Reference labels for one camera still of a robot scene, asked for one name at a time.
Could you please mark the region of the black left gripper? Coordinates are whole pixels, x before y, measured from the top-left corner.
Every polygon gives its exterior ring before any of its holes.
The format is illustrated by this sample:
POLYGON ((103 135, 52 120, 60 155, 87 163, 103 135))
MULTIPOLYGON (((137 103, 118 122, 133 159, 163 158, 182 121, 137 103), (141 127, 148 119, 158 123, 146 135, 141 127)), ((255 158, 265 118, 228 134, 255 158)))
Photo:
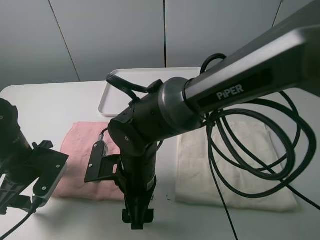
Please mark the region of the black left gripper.
POLYGON ((7 161, 0 169, 5 178, 0 186, 0 208, 31 209, 33 187, 40 176, 43 162, 67 160, 67 154, 52 149, 53 144, 44 140, 32 143, 26 153, 18 155, 18 162, 8 167, 7 161))

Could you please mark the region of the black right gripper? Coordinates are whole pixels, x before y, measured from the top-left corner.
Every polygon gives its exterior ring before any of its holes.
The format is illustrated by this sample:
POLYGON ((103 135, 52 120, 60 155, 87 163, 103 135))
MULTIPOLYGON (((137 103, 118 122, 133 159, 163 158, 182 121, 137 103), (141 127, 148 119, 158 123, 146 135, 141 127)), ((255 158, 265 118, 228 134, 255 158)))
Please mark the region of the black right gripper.
POLYGON ((133 230, 142 230, 152 223, 154 210, 149 204, 157 184, 157 144, 150 144, 141 156, 125 152, 102 156, 103 144, 97 141, 91 151, 84 177, 85 183, 113 181, 124 194, 125 208, 122 221, 131 224, 133 230))

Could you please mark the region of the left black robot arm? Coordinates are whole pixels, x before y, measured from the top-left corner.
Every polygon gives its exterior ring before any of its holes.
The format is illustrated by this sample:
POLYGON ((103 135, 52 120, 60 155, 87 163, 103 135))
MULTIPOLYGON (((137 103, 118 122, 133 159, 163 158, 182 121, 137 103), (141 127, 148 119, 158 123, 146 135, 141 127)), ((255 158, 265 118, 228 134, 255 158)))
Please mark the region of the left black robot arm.
POLYGON ((0 213, 8 208, 29 212, 43 207, 67 169, 68 155, 44 140, 29 144, 18 123, 18 109, 0 100, 0 213))

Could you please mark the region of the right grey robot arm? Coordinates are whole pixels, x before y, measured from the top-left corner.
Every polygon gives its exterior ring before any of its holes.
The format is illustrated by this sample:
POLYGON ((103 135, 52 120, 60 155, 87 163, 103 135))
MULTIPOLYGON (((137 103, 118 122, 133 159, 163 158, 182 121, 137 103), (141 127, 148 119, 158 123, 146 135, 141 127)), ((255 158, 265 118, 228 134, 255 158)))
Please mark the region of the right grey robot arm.
POLYGON ((312 128, 293 105, 285 107, 264 96, 299 88, 315 96, 320 94, 320 3, 312 1, 283 22, 268 30, 230 56, 214 54, 192 79, 174 77, 157 80, 148 87, 130 83, 114 74, 108 84, 131 98, 127 109, 111 119, 105 132, 120 153, 104 156, 100 137, 89 159, 85 182, 113 181, 124 194, 122 220, 133 230, 143 229, 154 219, 149 208, 157 178, 157 151, 165 139, 206 127, 207 134, 217 126, 222 134, 229 130, 226 116, 245 115, 266 123, 281 139, 286 154, 284 169, 276 173, 272 165, 249 166, 235 151, 235 165, 254 176, 277 181, 278 185, 262 193, 245 194, 257 199, 270 196, 291 183, 313 159, 317 140, 312 128), (290 117, 298 132, 308 139, 306 156, 295 167, 295 147, 285 132, 270 118, 251 110, 234 108, 238 104, 257 104, 276 109, 290 117))

